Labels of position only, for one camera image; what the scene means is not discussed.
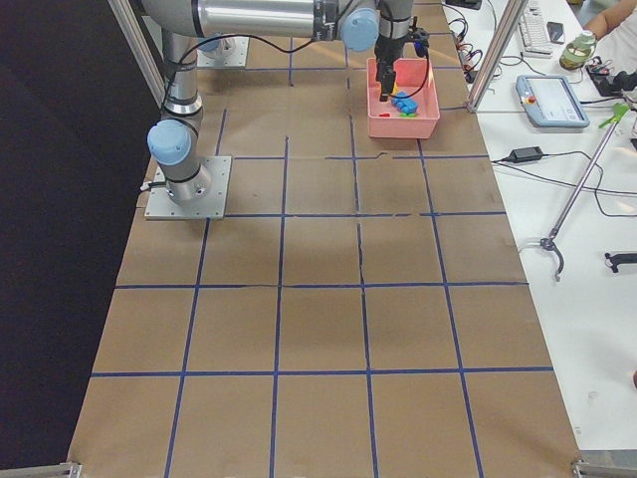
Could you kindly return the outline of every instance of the metal mounting plate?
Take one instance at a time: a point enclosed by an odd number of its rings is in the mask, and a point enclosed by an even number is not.
[[[184,220],[184,219],[223,219],[226,213],[228,183],[232,168],[230,156],[204,156],[201,164],[210,171],[212,184],[210,190],[202,198],[187,204],[177,204],[170,199],[166,188],[153,187],[148,196],[145,217],[149,220]],[[164,180],[163,173],[157,168],[155,182]]]
[[[197,52],[197,68],[200,70],[220,70],[232,68],[246,68],[248,61],[248,44],[250,39],[246,37],[235,38],[235,50],[227,57],[212,59],[203,53]]]

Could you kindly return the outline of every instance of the keyboard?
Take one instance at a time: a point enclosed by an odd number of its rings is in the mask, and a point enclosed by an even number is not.
[[[529,0],[518,26],[524,46],[523,57],[550,58],[553,46],[544,27],[538,0]]]

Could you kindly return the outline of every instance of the blue toy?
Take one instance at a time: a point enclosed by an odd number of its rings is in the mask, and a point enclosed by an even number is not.
[[[394,95],[394,98],[391,99],[391,103],[397,107],[401,113],[414,115],[418,110],[418,104],[411,98],[406,97],[407,94],[405,92],[398,92]]]

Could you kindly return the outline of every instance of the aluminum frame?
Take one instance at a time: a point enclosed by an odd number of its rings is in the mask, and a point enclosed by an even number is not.
[[[575,478],[637,478],[637,468],[596,466],[585,461],[574,461],[571,465]]]
[[[478,76],[474,82],[465,106],[470,113],[475,113],[482,101],[483,96],[489,88],[489,84],[496,73],[498,63],[518,27],[520,16],[523,14],[529,0],[509,0],[502,19],[498,23],[498,28],[494,32],[493,39],[486,50],[486,55],[482,61],[482,67],[478,71]]]
[[[80,478],[81,475],[82,465],[72,462],[0,471],[0,478]]]
[[[164,95],[163,79],[150,53],[146,39],[141,32],[139,23],[137,23],[132,7],[127,0],[108,0],[108,4],[117,19],[117,23],[119,23],[132,54],[137,60],[139,69],[146,79],[157,105],[161,105]]]

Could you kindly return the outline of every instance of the metal bracket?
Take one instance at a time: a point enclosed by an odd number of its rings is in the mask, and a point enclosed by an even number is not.
[[[206,57],[203,52],[197,52],[197,68],[200,70],[246,68],[249,43],[249,38],[237,37],[235,38],[234,51],[226,57],[216,59]]]
[[[62,463],[53,466],[34,466],[0,471],[0,478],[80,478],[82,465]]]
[[[223,219],[226,213],[228,184],[232,158],[230,156],[204,156],[201,164],[210,171],[210,190],[200,199],[185,204],[174,202],[164,186],[153,187],[148,196],[145,217],[149,220]],[[163,182],[161,169],[157,168],[155,182]]]
[[[614,466],[594,466],[584,461],[572,463],[575,478],[594,476],[597,478],[637,478],[637,468],[617,468]]]

